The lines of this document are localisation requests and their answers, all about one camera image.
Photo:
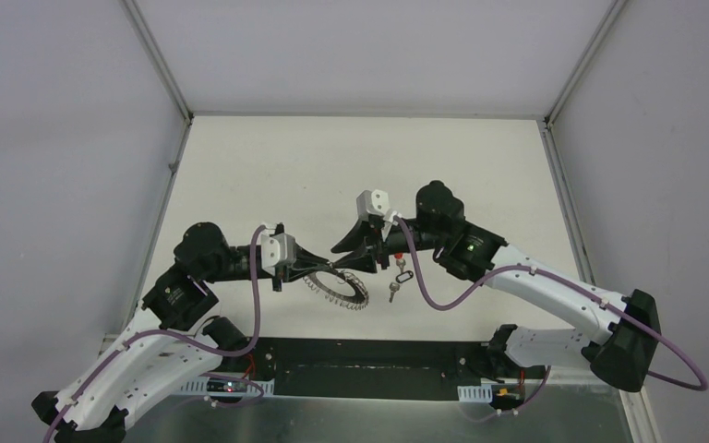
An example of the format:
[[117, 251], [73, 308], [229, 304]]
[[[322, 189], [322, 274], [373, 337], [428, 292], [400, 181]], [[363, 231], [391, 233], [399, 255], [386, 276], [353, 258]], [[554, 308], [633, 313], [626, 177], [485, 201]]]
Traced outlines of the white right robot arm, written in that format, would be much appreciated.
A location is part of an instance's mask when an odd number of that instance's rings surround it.
[[430, 250], [451, 276], [514, 295], [568, 324], [566, 329], [503, 325], [489, 342], [488, 369], [512, 377], [531, 366], [590, 370], [609, 386], [642, 389], [661, 332], [655, 299], [586, 286], [529, 257], [502, 236], [466, 220], [463, 202], [439, 180], [415, 196], [415, 216], [404, 219], [386, 192], [366, 190], [357, 221], [331, 249], [336, 266], [375, 273], [396, 254]]

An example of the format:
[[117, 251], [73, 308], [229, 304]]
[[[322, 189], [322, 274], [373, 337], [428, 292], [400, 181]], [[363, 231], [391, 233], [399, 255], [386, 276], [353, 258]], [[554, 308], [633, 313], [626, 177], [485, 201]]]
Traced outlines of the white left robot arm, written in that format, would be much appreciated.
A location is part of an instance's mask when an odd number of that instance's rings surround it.
[[[115, 341], [83, 375], [43, 391], [31, 407], [48, 428], [46, 442], [120, 442], [150, 408], [188, 380], [216, 367], [237, 371], [257, 347], [258, 283], [276, 291], [331, 263], [299, 246], [282, 224], [260, 225], [245, 246], [231, 246], [213, 222], [198, 222], [174, 249], [174, 263], [138, 304]], [[211, 311], [216, 282], [249, 281], [253, 330], [242, 332]]]

